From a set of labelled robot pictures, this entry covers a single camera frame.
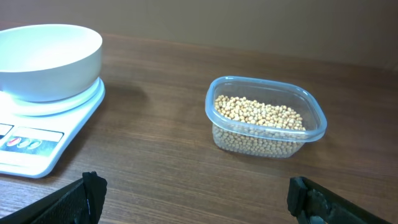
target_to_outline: wall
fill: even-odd
[[[0,0],[0,20],[393,69],[394,0]]]

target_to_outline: black plastic part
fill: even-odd
[[[86,189],[87,202],[90,205],[90,222],[91,224],[97,224],[102,214],[108,183],[104,178],[98,177],[96,172],[83,173],[83,182]]]
[[[307,187],[300,177],[290,178],[289,192],[287,194],[287,209],[294,217],[298,217],[303,210],[307,190]]]
[[[0,224],[97,224],[106,185],[106,180],[96,172],[83,173],[82,179],[0,219]]]
[[[305,177],[290,179],[287,204],[300,224],[311,223],[311,217],[329,224],[389,224]]]

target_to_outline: kitchen scale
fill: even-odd
[[[104,96],[100,78],[82,93],[51,102],[26,102],[0,92],[0,174],[40,178],[50,173]]]

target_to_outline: wooden table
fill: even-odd
[[[0,23],[0,29],[18,24]],[[103,34],[106,96],[43,179],[0,175],[0,217],[95,170],[108,181],[101,223],[295,223],[289,178],[306,176],[398,222],[398,76],[364,67]],[[218,149],[205,114],[224,75],[308,90],[325,136],[290,159]]]

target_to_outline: clear plastic container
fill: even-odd
[[[301,114],[306,130],[272,128],[228,119],[215,109],[215,100],[220,95],[289,106]],[[213,122],[213,139],[218,147],[262,157],[290,157],[305,142],[320,139],[327,126],[323,111],[309,92],[288,83],[257,78],[220,77],[214,80],[206,95],[206,114]]]

